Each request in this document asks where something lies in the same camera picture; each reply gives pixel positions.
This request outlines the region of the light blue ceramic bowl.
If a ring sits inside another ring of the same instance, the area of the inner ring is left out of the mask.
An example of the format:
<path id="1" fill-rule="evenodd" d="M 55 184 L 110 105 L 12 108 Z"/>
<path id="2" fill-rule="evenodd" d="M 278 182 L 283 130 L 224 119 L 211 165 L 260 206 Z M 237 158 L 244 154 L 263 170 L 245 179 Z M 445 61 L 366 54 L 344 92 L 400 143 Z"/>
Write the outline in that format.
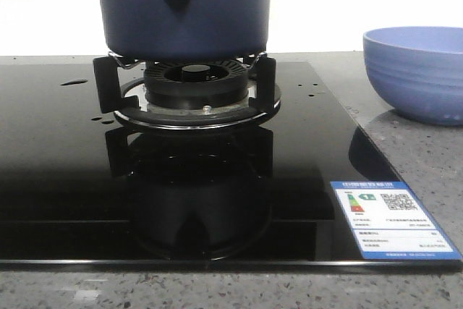
<path id="1" fill-rule="evenodd" d="M 373 89 L 398 114 L 419 122 L 462 125 L 462 29 L 385 27 L 364 33 Z"/>

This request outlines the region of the black pot support grate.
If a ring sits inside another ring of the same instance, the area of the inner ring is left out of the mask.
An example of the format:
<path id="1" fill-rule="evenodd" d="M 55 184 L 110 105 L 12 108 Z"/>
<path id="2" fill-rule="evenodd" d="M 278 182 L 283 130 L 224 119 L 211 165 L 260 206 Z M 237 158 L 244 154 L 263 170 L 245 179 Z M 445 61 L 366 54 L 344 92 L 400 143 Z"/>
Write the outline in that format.
<path id="1" fill-rule="evenodd" d="M 214 130 L 272 118 L 281 105 L 276 84 L 276 60 L 261 53 L 239 62 L 248 71 L 247 96 L 226 106 L 204 105 L 200 109 L 170 109 L 150 103 L 144 77 L 125 84 L 118 70 L 132 69 L 137 61 L 115 54 L 93 61 L 101 112 L 113 113 L 122 124 L 162 130 Z"/>

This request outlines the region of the dark blue cooking pot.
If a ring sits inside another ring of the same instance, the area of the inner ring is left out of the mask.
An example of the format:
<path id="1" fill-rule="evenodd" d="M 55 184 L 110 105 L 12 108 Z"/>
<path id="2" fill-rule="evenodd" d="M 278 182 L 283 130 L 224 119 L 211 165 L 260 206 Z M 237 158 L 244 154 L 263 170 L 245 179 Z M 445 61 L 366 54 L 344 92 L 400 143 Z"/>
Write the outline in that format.
<path id="1" fill-rule="evenodd" d="M 108 48 L 148 61 L 201 62 L 265 51 L 270 0 L 100 0 Z"/>

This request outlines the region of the black round gas burner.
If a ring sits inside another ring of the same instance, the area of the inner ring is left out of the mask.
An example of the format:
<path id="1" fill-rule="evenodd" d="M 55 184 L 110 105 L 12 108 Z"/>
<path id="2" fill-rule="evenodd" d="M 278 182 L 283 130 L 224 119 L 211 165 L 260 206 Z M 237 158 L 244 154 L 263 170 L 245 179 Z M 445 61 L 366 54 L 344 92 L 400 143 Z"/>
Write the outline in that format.
<path id="1" fill-rule="evenodd" d="M 235 60 L 206 63 L 148 63 L 145 96 L 170 109 L 226 106 L 247 96 L 248 71 Z"/>

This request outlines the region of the black glass gas stove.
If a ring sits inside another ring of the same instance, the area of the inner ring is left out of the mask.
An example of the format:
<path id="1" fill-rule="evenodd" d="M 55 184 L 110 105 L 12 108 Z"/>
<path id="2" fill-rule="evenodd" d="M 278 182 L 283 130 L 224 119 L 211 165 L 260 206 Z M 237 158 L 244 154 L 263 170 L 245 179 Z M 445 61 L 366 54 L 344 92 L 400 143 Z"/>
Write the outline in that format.
<path id="1" fill-rule="evenodd" d="M 403 182 L 305 62 L 280 112 L 233 131 L 138 132 L 98 113 L 91 64 L 1 66 L 1 267 L 417 272 L 362 257 L 332 182 Z"/>

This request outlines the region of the blue energy label sticker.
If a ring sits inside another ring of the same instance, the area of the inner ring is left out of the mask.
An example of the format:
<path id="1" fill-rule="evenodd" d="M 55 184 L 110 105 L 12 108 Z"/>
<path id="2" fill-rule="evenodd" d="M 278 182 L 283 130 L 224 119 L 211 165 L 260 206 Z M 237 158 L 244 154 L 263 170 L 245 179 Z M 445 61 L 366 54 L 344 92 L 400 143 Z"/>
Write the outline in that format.
<path id="1" fill-rule="evenodd" d="M 461 253 L 404 182 L 332 182 L 362 257 L 461 261 Z"/>

